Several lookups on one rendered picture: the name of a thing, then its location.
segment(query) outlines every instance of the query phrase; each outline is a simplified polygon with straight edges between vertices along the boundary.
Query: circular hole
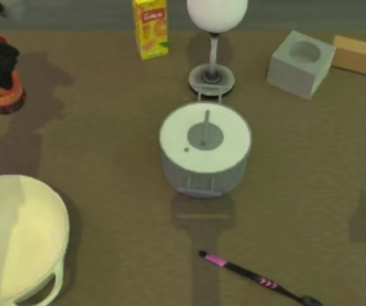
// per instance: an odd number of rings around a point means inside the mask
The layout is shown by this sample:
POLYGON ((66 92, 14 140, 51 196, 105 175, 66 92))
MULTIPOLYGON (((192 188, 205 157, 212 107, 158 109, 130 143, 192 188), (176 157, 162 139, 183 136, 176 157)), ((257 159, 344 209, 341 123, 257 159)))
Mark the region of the circular hole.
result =
POLYGON ((290 56, 299 62, 316 62, 321 57, 321 51, 309 41, 297 41, 292 44, 290 56))

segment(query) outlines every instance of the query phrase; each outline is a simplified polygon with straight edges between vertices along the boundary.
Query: table surface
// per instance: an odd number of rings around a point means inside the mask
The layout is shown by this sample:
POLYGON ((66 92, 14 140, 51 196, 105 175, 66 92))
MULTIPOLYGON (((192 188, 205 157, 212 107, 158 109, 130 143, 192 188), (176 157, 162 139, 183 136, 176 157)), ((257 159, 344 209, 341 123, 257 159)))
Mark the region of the table surface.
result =
POLYGON ((202 201, 166 183, 158 133, 196 99, 204 33, 172 32, 170 54, 148 61, 133 32, 3 34, 22 51, 28 102, 0 116, 0 174, 45 181, 71 216, 54 305, 294 305, 202 261, 206 249, 324 305, 366 306, 366 76, 331 69, 305 101, 265 82, 288 32, 224 35, 219 60, 237 78, 224 103, 254 143, 242 183, 202 201))

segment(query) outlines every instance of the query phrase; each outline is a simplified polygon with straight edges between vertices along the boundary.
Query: lamp stem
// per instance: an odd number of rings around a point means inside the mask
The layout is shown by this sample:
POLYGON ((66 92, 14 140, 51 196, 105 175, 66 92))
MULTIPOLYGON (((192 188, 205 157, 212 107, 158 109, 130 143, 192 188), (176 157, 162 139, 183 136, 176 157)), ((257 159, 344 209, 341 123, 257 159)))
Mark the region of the lamp stem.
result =
POLYGON ((209 66, 209 75, 216 75, 216 66, 217 66, 217 46, 219 42, 220 34, 210 33, 210 66, 209 66))

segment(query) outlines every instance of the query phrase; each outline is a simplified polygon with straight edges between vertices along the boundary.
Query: juice box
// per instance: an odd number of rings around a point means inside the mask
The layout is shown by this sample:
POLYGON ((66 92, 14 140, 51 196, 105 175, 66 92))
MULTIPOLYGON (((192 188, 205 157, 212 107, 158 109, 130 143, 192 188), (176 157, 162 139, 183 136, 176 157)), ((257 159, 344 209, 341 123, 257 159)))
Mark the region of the juice box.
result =
POLYGON ((132 0, 135 35, 142 59, 168 53, 166 0, 132 0))

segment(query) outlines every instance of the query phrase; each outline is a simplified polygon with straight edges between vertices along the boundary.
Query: red bottle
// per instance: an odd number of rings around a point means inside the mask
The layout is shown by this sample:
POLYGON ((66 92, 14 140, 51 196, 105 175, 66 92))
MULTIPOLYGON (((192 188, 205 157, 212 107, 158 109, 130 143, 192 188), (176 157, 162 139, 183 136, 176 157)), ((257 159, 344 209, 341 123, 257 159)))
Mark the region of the red bottle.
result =
MULTIPOLYGON (((7 41, 0 36, 0 42, 7 41)), ((20 83, 17 71, 11 73, 13 86, 10 89, 0 88, 0 114, 11 114, 20 110, 26 101, 26 92, 20 83)))

